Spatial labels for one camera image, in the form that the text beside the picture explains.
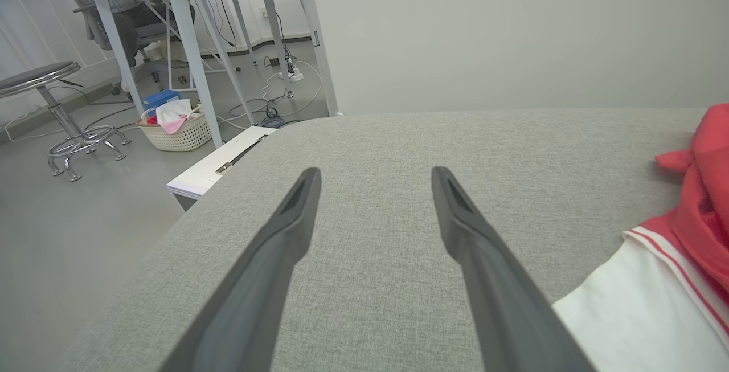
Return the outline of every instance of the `woven basket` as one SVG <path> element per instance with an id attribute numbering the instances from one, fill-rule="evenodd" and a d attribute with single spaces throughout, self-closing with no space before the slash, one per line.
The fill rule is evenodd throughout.
<path id="1" fill-rule="evenodd" d="M 144 131 L 144 135 L 149 141 L 162 151 L 166 152 L 189 152 L 197 149 L 199 146 L 210 141 L 213 136 L 210 133 L 210 126 L 200 107 L 190 112 L 187 115 L 187 120 L 182 123 L 182 126 L 176 133 L 167 133 L 164 128 L 159 127 L 158 124 L 147 124 L 146 119 L 148 113 L 151 112 L 149 109 L 144 112 L 139 120 L 137 120 L 136 126 L 140 130 Z M 190 118 L 195 112 L 199 112 L 200 115 L 197 118 Z"/>

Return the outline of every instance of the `gray couch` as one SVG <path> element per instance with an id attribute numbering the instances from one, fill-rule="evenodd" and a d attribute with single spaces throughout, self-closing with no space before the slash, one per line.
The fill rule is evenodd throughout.
<path id="1" fill-rule="evenodd" d="M 676 205 L 653 156 L 705 109 L 335 117 L 271 135 L 172 227 L 66 352 L 62 370 L 156 370 L 306 167 L 322 191 L 272 370 L 482 370 L 430 169 L 445 165 L 550 300 Z"/>

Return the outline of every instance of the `blue box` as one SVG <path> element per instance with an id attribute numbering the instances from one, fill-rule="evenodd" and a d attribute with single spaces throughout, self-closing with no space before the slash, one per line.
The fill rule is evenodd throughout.
<path id="1" fill-rule="evenodd" d="M 159 93 L 150 95 L 146 99 L 141 100 L 141 105 L 143 105 L 145 110 L 149 109 L 156 109 L 162 104 L 165 104 L 168 101 L 172 100 L 179 100 L 180 99 L 180 93 L 176 92 L 174 90 L 162 90 Z M 156 114 L 155 111 L 151 111 L 148 113 L 149 117 L 152 117 Z"/>

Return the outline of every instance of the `office chair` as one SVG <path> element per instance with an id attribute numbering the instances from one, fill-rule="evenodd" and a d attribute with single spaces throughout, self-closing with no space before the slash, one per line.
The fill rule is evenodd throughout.
<path id="1" fill-rule="evenodd" d="M 78 9 L 75 9 L 73 13 L 82 13 L 84 15 L 84 20 L 86 21 L 86 36 L 89 40 L 94 40 L 96 44 L 99 45 L 99 47 L 102 50 L 112 50 L 112 45 L 109 42 L 109 37 L 107 36 L 106 30 L 104 30 L 104 25 L 101 23 L 101 17 L 99 17 L 99 11 L 96 8 L 96 5 L 91 0 L 73 0 L 76 2 L 76 5 L 78 5 Z M 161 3 L 160 0 L 152 0 L 152 2 Z M 170 24 L 172 27 L 177 30 L 177 23 L 174 21 L 174 19 L 170 20 Z M 163 80 L 166 80 L 167 78 L 161 78 L 159 76 L 159 73 L 167 73 L 167 65 L 165 63 L 161 63 L 159 61 L 154 62 L 149 60 L 149 57 L 144 52 L 144 47 L 147 47 L 153 42 L 157 42 L 158 40 L 166 40 L 167 39 L 167 26 L 162 23 L 155 23 L 155 24 L 148 24 L 141 27 L 136 27 L 136 34 L 138 35 L 138 39 L 136 42 L 137 45 L 137 51 L 141 53 L 142 57 L 144 58 L 144 63 L 140 68 L 133 69 L 135 82 L 139 80 L 138 77 L 141 74 L 148 74 L 153 78 L 154 82 L 157 84 L 161 84 Z M 169 88 L 171 86 L 161 86 L 160 90 Z M 117 82 L 116 84 L 112 84 L 111 94 L 113 95 L 119 95 L 121 93 L 121 82 Z M 131 94 L 127 92 L 127 98 L 131 100 Z"/>

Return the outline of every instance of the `person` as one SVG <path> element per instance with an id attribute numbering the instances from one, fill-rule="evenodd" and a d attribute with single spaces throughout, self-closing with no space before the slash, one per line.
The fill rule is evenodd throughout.
<path id="1" fill-rule="evenodd" d="M 122 39 L 122 47 L 129 67 L 133 68 L 136 65 L 135 56 L 139 48 L 136 29 L 149 24 L 161 23 L 161 20 L 144 4 L 144 0 L 109 0 L 109 6 L 112 8 L 112 16 L 114 16 L 117 31 Z M 159 16 L 166 17 L 166 4 L 154 4 L 153 8 L 159 13 Z M 195 20 L 195 9 L 192 6 L 190 6 L 190 14 Z M 170 21 L 173 20 L 174 13 L 170 11 Z"/>

